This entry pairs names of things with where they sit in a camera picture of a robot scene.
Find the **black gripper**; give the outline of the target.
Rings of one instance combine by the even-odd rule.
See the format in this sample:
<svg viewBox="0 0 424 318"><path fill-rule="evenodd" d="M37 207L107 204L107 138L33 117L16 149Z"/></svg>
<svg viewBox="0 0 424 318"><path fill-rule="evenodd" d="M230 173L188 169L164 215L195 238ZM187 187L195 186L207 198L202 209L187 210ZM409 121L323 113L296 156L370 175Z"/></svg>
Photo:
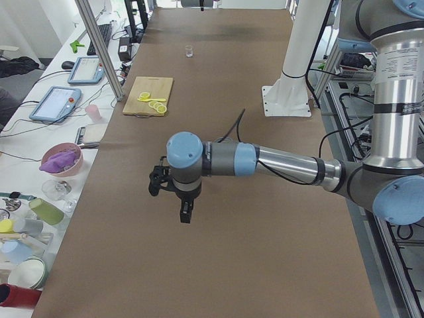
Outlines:
<svg viewBox="0 0 424 318"><path fill-rule="evenodd" d="M193 211L192 200L196 199L201 193L201 178L186 184L173 179L172 185L174 186L174 192L177 197L182 200L180 222L190 224Z"/></svg>

